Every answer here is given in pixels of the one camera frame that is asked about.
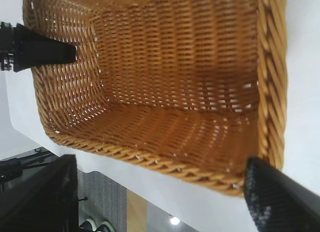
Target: woven basket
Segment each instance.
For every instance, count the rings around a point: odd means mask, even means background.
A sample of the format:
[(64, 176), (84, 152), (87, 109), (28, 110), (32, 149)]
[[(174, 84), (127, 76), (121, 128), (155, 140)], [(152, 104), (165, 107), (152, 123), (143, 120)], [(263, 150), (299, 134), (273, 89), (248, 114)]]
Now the woven basket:
[(286, 0), (24, 0), (25, 25), (77, 47), (33, 68), (60, 145), (243, 194), (247, 158), (280, 169)]

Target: wooden floor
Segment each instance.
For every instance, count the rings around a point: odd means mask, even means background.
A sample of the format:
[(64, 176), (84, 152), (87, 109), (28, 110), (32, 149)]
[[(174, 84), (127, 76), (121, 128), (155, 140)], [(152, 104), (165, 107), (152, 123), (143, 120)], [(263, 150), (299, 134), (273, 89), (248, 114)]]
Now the wooden floor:
[(127, 191), (127, 232), (147, 232), (148, 202)]

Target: sneaker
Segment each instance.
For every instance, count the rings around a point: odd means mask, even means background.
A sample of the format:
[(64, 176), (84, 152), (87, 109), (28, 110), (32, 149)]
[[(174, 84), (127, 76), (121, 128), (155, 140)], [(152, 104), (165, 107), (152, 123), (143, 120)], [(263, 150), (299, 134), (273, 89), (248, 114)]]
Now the sneaker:
[(97, 229), (95, 221), (92, 218), (86, 219), (79, 227), (88, 231), (96, 231)]
[(95, 232), (116, 232), (109, 221), (104, 221)]

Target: white surface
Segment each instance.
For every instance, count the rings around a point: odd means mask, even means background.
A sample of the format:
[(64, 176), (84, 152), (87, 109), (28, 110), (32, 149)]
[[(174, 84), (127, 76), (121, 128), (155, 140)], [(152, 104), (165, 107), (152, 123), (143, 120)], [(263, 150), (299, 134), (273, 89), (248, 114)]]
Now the white surface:
[[(3, 3), (4, 1), (1, 0), (0, 21), (17, 22), (17, 12), (8, 13), (12, 9), (12, 3), (6, 4)], [(13, 128), (9, 114), (6, 77), (0, 71), (0, 160), (38, 147), (39, 144)]]
[[(21, 0), (7, 0), (21, 21)], [(289, 98), (284, 172), (320, 194), (320, 0), (288, 0)], [(3, 7), (0, 8), (2, 20)], [(29, 70), (6, 74), (13, 126), (57, 155), (76, 153), (85, 172), (98, 170), (200, 232), (256, 231), (244, 200), (144, 168), (54, 144), (40, 124)]]
[(40, 147), (11, 124), (4, 73), (0, 73), (0, 105), (0, 160)]

